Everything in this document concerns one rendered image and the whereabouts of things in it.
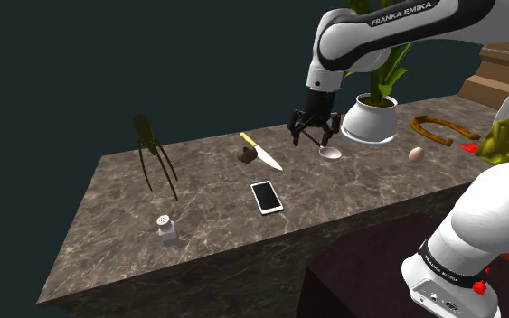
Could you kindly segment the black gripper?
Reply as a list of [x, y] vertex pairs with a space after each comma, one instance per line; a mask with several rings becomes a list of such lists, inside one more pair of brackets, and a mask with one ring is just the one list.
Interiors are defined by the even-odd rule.
[[299, 135], [306, 124], [322, 126], [324, 132], [322, 146], [327, 146], [329, 139], [340, 130], [341, 115], [337, 112], [332, 113], [334, 101], [334, 92], [306, 90], [304, 110], [296, 109], [287, 122], [287, 129], [293, 138], [293, 146], [298, 146]]

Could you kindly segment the green plant in white pot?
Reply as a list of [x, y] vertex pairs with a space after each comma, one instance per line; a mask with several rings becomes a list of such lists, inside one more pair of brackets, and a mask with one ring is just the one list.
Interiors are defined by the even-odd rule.
[[380, 51], [367, 58], [375, 68], [370, 72], [370, 92], [359, 95], [345, 114], [341, 126], [345, 136], [366, 145], [385, 145], [394, 139], [398, 101], [391, 93], [395, 82], [409, 71], [400, 64], [412, 45], [396, 46], [390, 52]]

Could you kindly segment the small brown round lump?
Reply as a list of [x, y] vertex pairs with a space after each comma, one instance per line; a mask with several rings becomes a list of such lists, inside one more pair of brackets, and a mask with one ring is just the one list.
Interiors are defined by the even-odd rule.
[[252, 146], [243, 146], [237, 153], [237, 159], [245, 164], [251, 163], [258, 157], [257, 150]]

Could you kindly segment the white smartphone with black screen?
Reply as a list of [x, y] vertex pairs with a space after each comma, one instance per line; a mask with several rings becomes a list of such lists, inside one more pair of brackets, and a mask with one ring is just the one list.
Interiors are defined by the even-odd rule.
[[250, 186], [261, 215], [269, 215], [284, 210], [271, 181], [256, 182]]

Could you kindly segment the dark olive three-legged juicer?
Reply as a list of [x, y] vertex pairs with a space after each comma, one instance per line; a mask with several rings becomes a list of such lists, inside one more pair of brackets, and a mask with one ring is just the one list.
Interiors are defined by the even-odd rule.
[[144, 156], [143, 156], [143, 150], [142, 150], [143, 147], [145, 147], [152, 156], [155, 156], [158, 159], [158, 161], [161, 164], [161, 167], [163, 169], [163, 172], [165, 174], [166, 180], [168, 181], [168, 184], [169, 184], [171, 191], [174, 195], [174, 199], [176, 201], [178, 201], [178, 196], [175, 191], [175, 188], [174, 188], [174, 185], [172, 182], [172, 178], [170, 177], [170, 175], [165, 167], [165, 163], [164, 163], [163, 159], [161, 158], [160, 154], [162, 154], [164, 156], [164, 158], [166, 159], [166, 162], [167, 162], [169, 168], [171, 169], [172, 174], [176, 181], [178, 181], [178, 176], [176, 174], [174, 166], [173, 166], [169, 156], [167, 155], [164, 147], [160, 144], [159, 140], [156, 137], [156, 134], [154, 132], [153, 125], [152, 125], [151, 121], [149, 120], [149, 118], [147, 116], [138, 114], [138, 115], [134, 116], [134, 118], [132, 120], [132, 126], [133, 126], [135, 132], [137, 133], [137, 137], [138, 137], [137, 150], [138, 150], [139, 160], [141, 163], [143, 174], [146, 179], [148, 189], [150, 191], [153, 190], [151, 183], [149, 181], [149, 178], [148, 178], [148, 174], [146, 172], [146, 165], [144, 162]]

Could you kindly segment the brown wooden stairs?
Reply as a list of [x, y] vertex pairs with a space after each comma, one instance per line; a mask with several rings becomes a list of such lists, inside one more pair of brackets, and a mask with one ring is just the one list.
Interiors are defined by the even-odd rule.
[[458, 95], [498, 109], [509, 96], [509, 42], [486, 44], [479, 56], [479, 68], [465, 80]]

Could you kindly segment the yellow green figure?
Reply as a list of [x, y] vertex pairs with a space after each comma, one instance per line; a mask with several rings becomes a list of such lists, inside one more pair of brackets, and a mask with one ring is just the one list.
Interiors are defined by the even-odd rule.
[[493, 123], [474, 155], [493, 165], [509, 163], [509, 118]]

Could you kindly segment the glass salt shaker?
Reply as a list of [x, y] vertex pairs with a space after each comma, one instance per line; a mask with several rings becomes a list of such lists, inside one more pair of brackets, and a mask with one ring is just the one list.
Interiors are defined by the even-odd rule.
[[157, 218], [157, 233], [165, 247], [177, 245], [180, 241], [175, 222], [168, 215], [161, 215]]

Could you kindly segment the yellow handled knife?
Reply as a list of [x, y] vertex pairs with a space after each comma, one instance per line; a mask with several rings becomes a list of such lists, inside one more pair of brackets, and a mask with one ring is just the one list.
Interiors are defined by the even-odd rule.
[[259, 144], [257, 144], [253, 139], [251, 139], [246, 133], [240, 132], [240, 137], [242, 137], [246, 142], [248, 142], [258, 153], [258, 158], [262, 160], [264, 163], [269, 166], [282, 171], [283, 168], [281, 165], [270, 155], [268, 154]]

